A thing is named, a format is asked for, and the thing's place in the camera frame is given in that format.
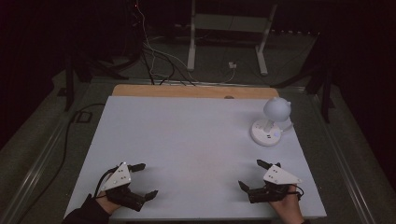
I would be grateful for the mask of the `person's left hand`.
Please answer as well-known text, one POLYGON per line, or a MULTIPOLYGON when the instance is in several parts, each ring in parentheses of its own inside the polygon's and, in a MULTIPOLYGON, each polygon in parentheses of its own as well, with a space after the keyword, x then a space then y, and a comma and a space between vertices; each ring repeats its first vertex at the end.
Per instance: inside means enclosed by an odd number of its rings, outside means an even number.
POLYGON ((110 215, 120 209, 120 205, 111 202, 104 191, 101 191, 95 198, 98 204, 110 215))

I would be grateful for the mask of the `person's right hand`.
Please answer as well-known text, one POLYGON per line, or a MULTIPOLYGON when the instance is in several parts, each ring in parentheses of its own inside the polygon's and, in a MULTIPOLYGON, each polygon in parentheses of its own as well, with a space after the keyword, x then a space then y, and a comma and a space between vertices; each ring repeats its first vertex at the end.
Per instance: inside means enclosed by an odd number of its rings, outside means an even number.
POLYGON ((303 224, 299 200, 296 194, 288 194, 282 201, 269 202, 284 224, 303 224))

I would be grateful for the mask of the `white metal stand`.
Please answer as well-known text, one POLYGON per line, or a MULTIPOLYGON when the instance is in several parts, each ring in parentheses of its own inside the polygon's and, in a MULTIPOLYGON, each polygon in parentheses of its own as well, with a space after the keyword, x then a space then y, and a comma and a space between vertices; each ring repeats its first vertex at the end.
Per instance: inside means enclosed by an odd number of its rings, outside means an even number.
POLYGON ((191 0, 191 35, 187 60, 187 70, 189 72, 192 72, 195 67, 196 30, 204 29, 216 31, 261 33, 262 40, 255 47, 255 52, 258 66, 260 69, 260 74, 262 76, 268 75, 268 69, 266 61, 264 59, 263 51, 272 28, 272 23, 277 10, 277 4, 271 5, 269 14, 265 18, 197 13, 196 6, 196 0, 191 0))

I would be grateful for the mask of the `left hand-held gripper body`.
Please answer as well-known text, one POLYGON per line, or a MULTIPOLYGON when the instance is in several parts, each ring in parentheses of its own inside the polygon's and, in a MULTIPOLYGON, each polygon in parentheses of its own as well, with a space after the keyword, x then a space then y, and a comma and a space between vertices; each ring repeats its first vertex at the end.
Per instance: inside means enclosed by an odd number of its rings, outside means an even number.
POLYGON ((145 198, 131 192, 129 185, 132 182, 131 173, 126 162, 108 170, 104 176, 109 175, 101 191, 106 193, 107 198, 116 204, 139 212, 145 203, 145 198))

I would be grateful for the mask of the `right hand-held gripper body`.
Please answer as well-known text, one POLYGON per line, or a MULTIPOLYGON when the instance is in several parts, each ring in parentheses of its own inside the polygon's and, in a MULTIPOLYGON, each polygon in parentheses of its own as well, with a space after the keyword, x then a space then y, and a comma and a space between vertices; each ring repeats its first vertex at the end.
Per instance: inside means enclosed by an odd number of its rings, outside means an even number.
POLYGON ((247 193, 251 203, 282 201, 288 194, 296 194, 298 199, 303 196, 303 190, 298 187, 302 180, 281 167, 266 170, 263 181, 264 186, 262 188, 250 189, 247 193))

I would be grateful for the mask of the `white table mat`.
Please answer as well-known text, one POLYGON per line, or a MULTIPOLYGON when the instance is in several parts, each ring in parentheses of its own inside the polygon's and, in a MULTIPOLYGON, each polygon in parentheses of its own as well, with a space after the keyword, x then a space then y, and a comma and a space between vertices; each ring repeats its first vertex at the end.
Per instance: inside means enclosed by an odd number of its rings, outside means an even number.
POLYGON ((251 203, 238 185, 262 187, 265 171, 256 160, 263 160, 279 162, 302 180, 305 217, 324 217, 293 121, 282 123, 273 147, 252 140, 250 128, 262 118, 264 104, 263 99, 109 97, 67 208, 80 206, 105 171, 126 162, 146 164, 132 175, 132 191, 158 194, 139 212, 121 208, 115 220, 272 218, 268 204, 251 203))

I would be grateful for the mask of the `black tripod stand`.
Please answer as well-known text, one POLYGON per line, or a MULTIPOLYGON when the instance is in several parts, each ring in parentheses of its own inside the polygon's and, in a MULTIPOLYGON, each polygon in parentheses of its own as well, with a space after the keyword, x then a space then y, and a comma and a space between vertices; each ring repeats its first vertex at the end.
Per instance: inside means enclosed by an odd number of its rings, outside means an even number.
POLYGON ((329 41, 325 34, 317 35, 315 43, 309 51, 300 72, 280 83, 272 84, 272 88, 283 89, 289 85, 310 77, 304 87, 307 94, 317 94, 321 91, 320 115, 329 123, 329 109, 331 107, 332 63, 329 58, 329 41))
POLYGON ((65 97, 65 111, 69 111, 76 99, 75 84, 76 78, 80 82, 89 82, 93 79, 93 75, 89 71, 89 67, 99 70, 106 77, 117 80, 126 80, 127 77, 122 76, 120 71, 134 64, 133 60, 112 66, 106 66, 87 55, 83 51, 75 53, 66 53, 64 55, 65 65, 65 87, 58 91, 59 96, 65 97))

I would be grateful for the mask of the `white desk lamp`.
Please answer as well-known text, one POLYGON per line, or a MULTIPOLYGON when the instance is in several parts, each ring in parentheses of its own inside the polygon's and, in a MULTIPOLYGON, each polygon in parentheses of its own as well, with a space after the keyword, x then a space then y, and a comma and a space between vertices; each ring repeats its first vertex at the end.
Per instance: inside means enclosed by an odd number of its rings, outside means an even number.
POLYGON ((263 107, 264 118, 256 120, 250 128, 250 136, 260 146, 272 147, 282 136, 283 130, 278 126, 290 117, 291 102, 281 97, 269 99, 263 107))

